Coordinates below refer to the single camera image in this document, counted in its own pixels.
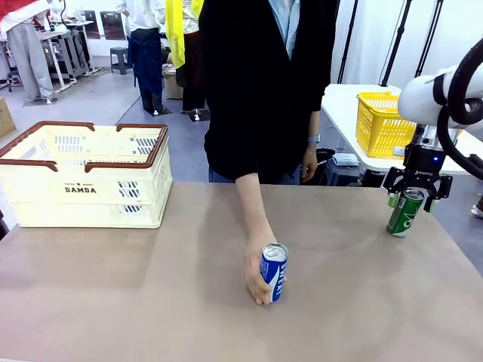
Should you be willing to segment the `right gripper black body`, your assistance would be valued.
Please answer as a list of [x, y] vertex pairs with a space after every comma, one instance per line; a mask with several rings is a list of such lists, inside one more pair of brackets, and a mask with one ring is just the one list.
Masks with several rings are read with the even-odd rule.
[[434, 189], [445, 161], [445, 152], [413, 143], [405, 147], [403, 182], [405, 187]]

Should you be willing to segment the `person's right hand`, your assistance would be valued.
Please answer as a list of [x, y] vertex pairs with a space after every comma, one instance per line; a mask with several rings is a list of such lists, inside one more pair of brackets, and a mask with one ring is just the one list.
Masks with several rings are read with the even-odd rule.
[[271, 228], [249, 232], [248, 244], [245, 249], [244, 267], [245, 280], [254, 301], [258, 305], [271, 303], [271, 287], [264, 281], [260, 272], [260, 262], [263, 247], [269, 242], [276, 243]]

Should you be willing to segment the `person's left hand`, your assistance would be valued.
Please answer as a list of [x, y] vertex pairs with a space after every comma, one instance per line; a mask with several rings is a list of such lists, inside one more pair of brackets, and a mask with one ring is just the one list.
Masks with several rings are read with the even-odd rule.
[[318, 168], [318, 161], [317, 161], [317, 154], [316, 154], [316, 145], [310, 143], [305, 151], [303, 156], [303, 163], [301, 168], [301, 182], [306, 183], [310, 181]]

